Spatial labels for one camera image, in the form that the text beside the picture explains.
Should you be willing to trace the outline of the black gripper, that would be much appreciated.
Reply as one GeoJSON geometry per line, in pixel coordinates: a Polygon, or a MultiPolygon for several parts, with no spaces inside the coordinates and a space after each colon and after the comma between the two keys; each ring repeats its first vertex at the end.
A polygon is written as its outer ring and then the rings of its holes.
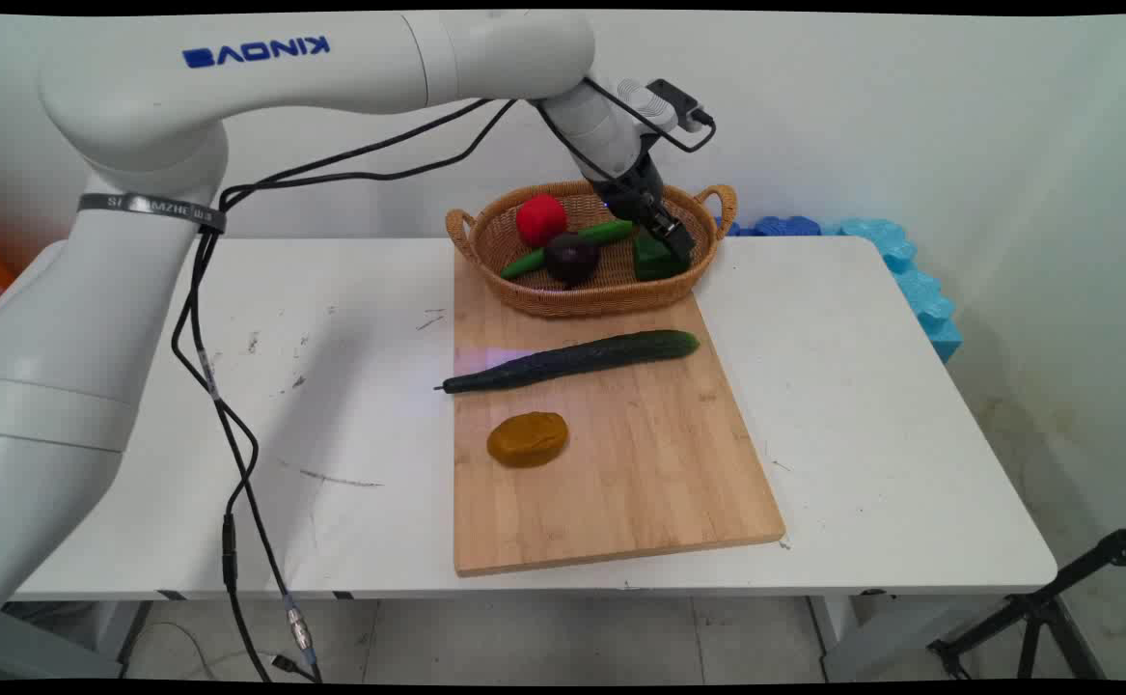
{"type": "Polygon", "coordinates": [[[590,185],[614,217],[641,226],[667,247],[676,262],[691,262],[694,239],[665,208],[664,184],[649,150],[641,150],[627,172],[615,178],[597,175],[590,185]]]}

